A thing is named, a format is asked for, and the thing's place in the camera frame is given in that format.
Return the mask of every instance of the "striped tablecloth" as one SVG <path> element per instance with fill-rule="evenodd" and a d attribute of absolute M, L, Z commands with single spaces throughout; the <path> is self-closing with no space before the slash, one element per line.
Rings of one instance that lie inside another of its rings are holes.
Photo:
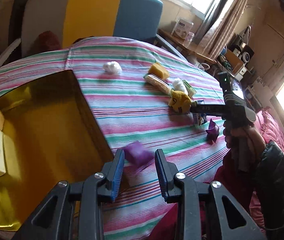
<path fill-rule="evenodd" d="M 103 70 L 108 61 L 120 63 L 121 75 Z M 197 91 L 194 99 L 223 104 L 219 84 L 209 74 L 153 45 L 115 37 L 87 38 L 70 49 L 0 68 L 0 96 L 36 78 L 72 69 L 113 152 L 139 140 L 152 151 L 162 148 L 179 171 L 198 181 L 211 181 L 227 152 L 223 121 L 212 117 L 221 132 L 216 144 L 208 143 L 208 123 L 195 127 L 190 114 L 176 114 L 168 107 L 169 97 L 145 83 L 143 75 L 156 61 L 170 72 L 169 83 L 186 79 Z M 144 238 L 171 207 L 161 197 L 154 162 L 139 173 L 126 163 L 124 172 L 131 187 L 115 203 L 103 206 L 106 239 Z"/>

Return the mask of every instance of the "purple cloth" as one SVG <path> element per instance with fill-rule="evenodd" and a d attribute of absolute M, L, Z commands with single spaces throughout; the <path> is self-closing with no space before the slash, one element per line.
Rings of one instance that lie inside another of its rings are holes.
<path fill-rule="evenodd" d="M 125 159 L 137 167 L 147 164 L 154 159 L 154 153 L 146 149 L 139 141 L 123 148 Z"/>
<path fill-rule="evenodd" d="M 214 121 L 212 121 L 212 119 L 210 120 L 209 128 L 205 131 L 208 133 L 208 137 L 216 143 L 216 140 L 220 134 L 220 128 Z"/>

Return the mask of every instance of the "pink blanket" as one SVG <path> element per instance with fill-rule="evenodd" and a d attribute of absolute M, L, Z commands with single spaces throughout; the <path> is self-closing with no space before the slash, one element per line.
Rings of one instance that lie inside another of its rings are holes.
<path fill-rule="evenodd" d="M 270 114 L 270 108 L 264 108 L 256 114 L 255 127 L 260 131 L 266 143 L 270 140 L 276 142 L 284 153 L 284 133 L 281 131 L 277 121 Z M 253 192 L 253 196 L 250 203 L 250 212 L 255 222 L 264 226 L 264 218 L 261 213 L 261 204 L 256 195 Z"/>

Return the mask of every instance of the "yellow knitted toy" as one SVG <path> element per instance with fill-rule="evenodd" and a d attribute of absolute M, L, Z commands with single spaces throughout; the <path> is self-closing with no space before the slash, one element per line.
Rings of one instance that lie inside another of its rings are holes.
<path fill-rule="evenodd" d="M 169 106 L 173 107 L 173 110 L 180 114 L 189 113 L 191 108 L 191 99 L 181 91 L 172 90 Z"/>

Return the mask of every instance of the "chair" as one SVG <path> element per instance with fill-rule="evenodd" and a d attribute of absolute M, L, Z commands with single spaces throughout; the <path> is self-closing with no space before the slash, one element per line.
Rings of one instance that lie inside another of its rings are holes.
<path fill-rule="evenodd" d="M 32 46 L 45 31 L 52 31 L 63 48 L 79 38 L 115 36 L 153 44 L 157 41 L 186 60 L 157 35 L 163 3 L 160 0 L 14 0 L 9 47 L 0 55 L 0 67 L 35 54 Z"/>

